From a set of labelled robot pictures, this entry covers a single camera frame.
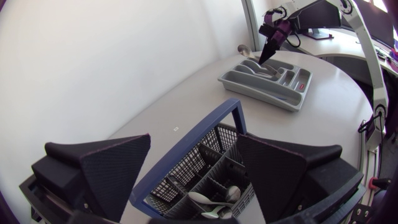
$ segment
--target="cutlery basket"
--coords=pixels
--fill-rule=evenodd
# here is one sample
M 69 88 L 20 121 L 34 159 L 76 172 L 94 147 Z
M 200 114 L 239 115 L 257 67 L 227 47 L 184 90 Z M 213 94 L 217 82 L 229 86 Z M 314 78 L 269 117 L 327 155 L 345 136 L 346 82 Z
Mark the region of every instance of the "cutlery basket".
M 233 114 L 235 128 L 220 121 Z M 238 149 L 238 134 L 246 134 L 241 103 L 229 99 L 200 121 L 133 188 L 130 202 L 153 218 L 205 220 L 203 205 L 188 197 L 198 192 L 214 202 L 225 202 L 227 188 L 235 185 L 241 197 L 234 203 L 238 217 L 254 196 Z

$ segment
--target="gray plastic tray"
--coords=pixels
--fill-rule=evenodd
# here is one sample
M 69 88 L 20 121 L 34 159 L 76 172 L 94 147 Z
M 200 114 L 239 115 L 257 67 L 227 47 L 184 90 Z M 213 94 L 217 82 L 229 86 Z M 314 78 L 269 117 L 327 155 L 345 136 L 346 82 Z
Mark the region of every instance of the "gray plastic tray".
M 312 72 L 278 60 L 269 59 L 265 64 L 276 69 L 273 75 L 268 69 L 248 58 L 218 81 L 224 88 L 279 106 L 289 111 L 299 111 L 311 82 Z

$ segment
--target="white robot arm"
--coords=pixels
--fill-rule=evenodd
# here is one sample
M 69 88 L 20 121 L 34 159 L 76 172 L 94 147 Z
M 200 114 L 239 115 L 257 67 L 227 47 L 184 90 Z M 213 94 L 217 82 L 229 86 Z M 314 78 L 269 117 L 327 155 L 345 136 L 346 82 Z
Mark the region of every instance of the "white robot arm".
M 267 11 L 264 24 L 259 32 L 267 36 L 267 42 L 261 54 L 259 63 L 268 60 L 286 40 L 291 32 L 295 32 L 294 19 L 300 12 L 316 3 L 328 1 L 336 6 L 354 29 L 361 43 L 362 50 L 368 63 L 373 84 L 373 116 L 362 125 L 361 167 L 364 174 L 362 183 L 368 187 L 371 177 L 378 175 L 378 147 L 382 142 L 385 120 L 387 116 L 388 96 L 384 86 L 384 79 L 379 65 L 379 60 L 369 32 L 364 25 L 361 13 L 353 0 L 290 0 L 276 9 Z M 362 203 L 370 205 L 373 199 L 373 191 L 368 188 Z

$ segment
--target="white table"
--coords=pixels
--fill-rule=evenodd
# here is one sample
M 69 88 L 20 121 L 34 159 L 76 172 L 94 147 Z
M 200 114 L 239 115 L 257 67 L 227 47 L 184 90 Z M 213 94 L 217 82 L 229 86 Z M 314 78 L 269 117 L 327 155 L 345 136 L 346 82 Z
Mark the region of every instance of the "white table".
M 194 125 L 228 98 L 239 98 L 248 132 L 259 137 L 326 146 L 343 146 L 342 158 L 358 166 L 359 134 L 372 109 L 361 89 L 343 71 L 324 60 L 295 52 L 278 51 L 273 57 L 313 72 L 302 109 L 292 113 L 274 105 L 225 90 L 217 81 L 244 59 L 236 55 L 196 72 L 128 122 L 111 138 L 149 133 L 151 149 L 137 181 Z M 223 120 L 234 125 L 232 116 Z M 129 202 L 122 223 L 146 223 L 149 217 Z M 256 198 L 238 218 L 241 223 L 264 223 Z
M 362 61 L 366 61 L 365 55 L 362 51 L 362 46 L 361 44 L 357 44 L 359 42 L 358 38 L 356 36 L 352 36 L 349 34 L 345 34 L 343 32 L 347 33 L 352 33 L 354 32 L 348 31 L 348 30 L 342 30 L 341 32 L 335 31 L 335 30 L 328 30 L 328 29 L 320 29 L 322 32 L 329 33 L 333 35 L 333 39 L 326 39 L 326 40 L 314 40 L 310 37 L 304 36 L 302 34 L 298 35 L 301 40 L 300 47 L 298 48 L 299 51 L 302 51 L 305 54 L 309 54 L 315 57 L 344 57 L 344 58 L 355 58 L 355 59 L 360 59 Z M 291 35 L 288 38 L 292 44 L 297 45 L 299 42 L 296 38 L 296 36 Z M 388 47 L 380 44 L 379 42 L 372 40 L 373 44 L 386 50 L 387 52 L 390 50 Z M 286 47 L 289 50 L 292 50 L 291 47 L 288 47 L 288 43 L 284 43 L 284 47 Z M 380 66 L 384 69 L 386 69 L 388 72 L 391 72 L 395 76 L 398 76 L 398 73 L 395 72 L 387 60 L 381 60 L 379 59 Z M 366 63 L 362 63 L 359 65 L 360 67 L 363 67 L 363 65 L 366 67 Z

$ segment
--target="blue dish rack handle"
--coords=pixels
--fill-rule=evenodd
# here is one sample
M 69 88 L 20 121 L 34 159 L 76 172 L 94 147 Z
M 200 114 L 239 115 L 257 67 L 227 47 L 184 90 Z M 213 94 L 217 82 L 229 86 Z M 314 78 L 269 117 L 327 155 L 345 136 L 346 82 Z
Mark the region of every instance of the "blue dish rack handle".
M 130 195 L 131 204 L 150 217 L 161 218 L 159 212 L 144 202 L 152 189 L 169 173 L 169 171 L 222 119 L 232 113 L 235 127 L 239 134 L 246 134 L 241 102 L 230 98 L 219 105 L 191 131 L 188 132 L 133 188 Z

